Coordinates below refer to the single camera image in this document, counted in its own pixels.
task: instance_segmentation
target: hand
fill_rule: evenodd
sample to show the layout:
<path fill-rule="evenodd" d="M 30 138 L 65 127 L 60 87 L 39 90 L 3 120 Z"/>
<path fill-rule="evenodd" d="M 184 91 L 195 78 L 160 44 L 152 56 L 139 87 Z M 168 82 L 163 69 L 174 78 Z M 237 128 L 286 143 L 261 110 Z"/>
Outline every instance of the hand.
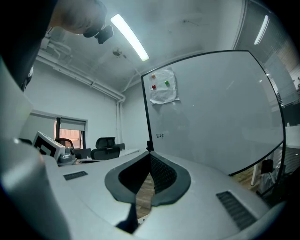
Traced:
<path fill-rule="evenodd" d="M 49 25 L 77 34 L 99 31 L 104 26 L 106 13 L 100 0 L 58 0 Z"/>

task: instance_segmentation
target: whiteboard leg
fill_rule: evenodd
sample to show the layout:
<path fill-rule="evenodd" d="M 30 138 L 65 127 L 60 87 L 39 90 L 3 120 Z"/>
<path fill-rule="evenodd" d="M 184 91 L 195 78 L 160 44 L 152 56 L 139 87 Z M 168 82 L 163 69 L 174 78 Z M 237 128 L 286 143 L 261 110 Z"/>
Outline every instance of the whiteboard leg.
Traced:
<path fill-rule="evenodd" d="M 251 180 L 251 185 L 252 186 L 254 186 L 255 183 L 256 183 L 257 170 L 258 170 L 258 166 L 257 166 L 257 164 L 255 164 L 254 168 L 253 168 L 253 174 L 252 174 L 252 180 Z"/>

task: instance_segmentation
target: whiteboard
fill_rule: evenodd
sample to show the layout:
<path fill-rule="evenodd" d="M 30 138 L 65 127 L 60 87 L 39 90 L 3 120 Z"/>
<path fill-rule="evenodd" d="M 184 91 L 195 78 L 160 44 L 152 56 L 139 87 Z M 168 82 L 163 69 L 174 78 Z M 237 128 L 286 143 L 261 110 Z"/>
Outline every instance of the whiteboard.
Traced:
<path fill-rule="evenodd" d="M 262 160 L 283 142 L 275 92 L 248 51 L 212 52 L 160 69 L 170 67 L 179 101 L 152 105 L 148 75 L 157 70 L 142 76 L 154 151 L 233 174 Z"/>

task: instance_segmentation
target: ceiling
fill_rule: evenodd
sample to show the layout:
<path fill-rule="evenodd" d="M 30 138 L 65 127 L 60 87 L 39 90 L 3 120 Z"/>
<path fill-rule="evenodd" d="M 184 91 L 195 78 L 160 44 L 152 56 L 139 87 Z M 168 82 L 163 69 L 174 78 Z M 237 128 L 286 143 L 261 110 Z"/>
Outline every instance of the ceiling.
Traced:
<path fill-rule="evenodd" d="M 80 71 L 123 92 L 128 82 L 140 81 L 140 75 L 171 61 L 197 53 L 232 49 L 244 11 L 243 0 L 102 0 L 114 36 L 99 45 L 93 37 L 85 38 L 55 28 L 50 39 L 71 48 L 61 54 L 59 63 Z M 142 61 L 129 42 L 110 22 L 120 14 L 149 55 Z M 122 55 L 116 57 L 113 50 Z M 58 58 L 53 49 L 47 52 Z"/>

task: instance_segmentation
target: ceiling light fixture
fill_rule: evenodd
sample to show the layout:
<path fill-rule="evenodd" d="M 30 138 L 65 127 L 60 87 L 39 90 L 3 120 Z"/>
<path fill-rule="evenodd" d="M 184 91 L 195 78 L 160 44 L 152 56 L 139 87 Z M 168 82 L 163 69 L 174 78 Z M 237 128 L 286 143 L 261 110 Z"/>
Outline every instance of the ceiling light fixture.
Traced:
<path fill-rule="evenodd" d="M 269 24 L 269 17 L 266 15 L 266 16 L 264 17 L 264 21 L 263 21 L 263 23 L 262 23 L 262 27 L 261 27 L 261 29 L 259 30 L 259 33 L 258 33 L 258 35 L 257 35 L 257 37 L 256 37 L 255 42 L 254 42 L 254 45 L 258 45 L 258 44 L 261 42 L 261 40 L 262 40 L 262 38 L 263 38 L 263 35 L 264 35 L 264 33 L 266 32 L 266 29 L 267 29 L 267 27 L 268 27 L 268 24 Z"/>
<path fill-rule="evenodd" d="M 146 61 L 149 59 L 148 54 L 143 48 L 140 41 L 137 39 L 136 35 L 133 33 L 131 28 L 125 22 L 125 20 L 117 14 L 111 18 L 111 22 L 119 29 L 119 31 L 124 35 L 124 37 L 128 40 L 128 42 L 132 45 L 136 53 L 140 56 L 142 61 Z"/>

